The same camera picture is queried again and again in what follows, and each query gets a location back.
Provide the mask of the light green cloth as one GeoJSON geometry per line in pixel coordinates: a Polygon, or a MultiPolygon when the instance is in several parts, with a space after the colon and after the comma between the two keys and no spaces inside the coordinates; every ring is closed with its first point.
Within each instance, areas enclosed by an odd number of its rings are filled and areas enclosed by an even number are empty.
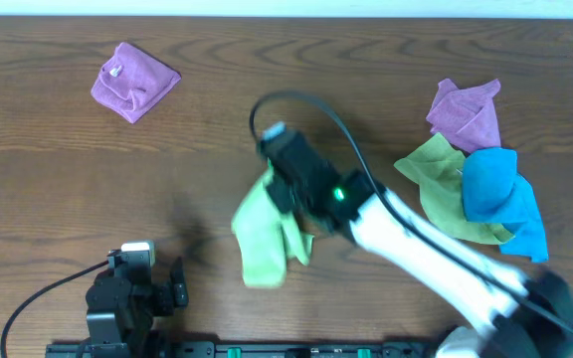
{"type": "Polygon", "coordinates": [[[268,168],[241,202],[231,230],[241,251],[242,277],[251,288],[276,288],[287,275],[287,263],[310,263],[313,235],[303,232],[293,213],[283,214],[268,193],[274,170],[268,168]]]}

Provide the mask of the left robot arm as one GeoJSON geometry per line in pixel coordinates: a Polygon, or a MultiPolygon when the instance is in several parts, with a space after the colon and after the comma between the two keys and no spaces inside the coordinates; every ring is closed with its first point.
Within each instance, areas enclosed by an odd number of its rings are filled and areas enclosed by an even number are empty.
{"type": "Polygon", "coordinates": [[[152,281],[151,251],[115,251],[86,294],[90,337],[76,355],[92,358],[170,358],[172,345],[152,328],[174,312],[169,283],[152,281]]]}

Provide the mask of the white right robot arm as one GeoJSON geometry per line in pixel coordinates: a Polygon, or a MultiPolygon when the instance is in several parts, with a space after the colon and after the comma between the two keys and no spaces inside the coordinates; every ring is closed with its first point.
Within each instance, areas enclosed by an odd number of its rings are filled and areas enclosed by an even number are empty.
{"type": "Polygon", "coordinates": [[[235,212],[231,229],[244,283],[274,288],[287,262],[307,264],[312,239],[304,213],[332,233],[409,273],[466,320],[439,346],[441,357],[569,357],[573,297],[554,273],[532,279],[441,232],[372,175],[347,174],[322,158],[298,131],[257,138],[268,164],[235,212]]]}

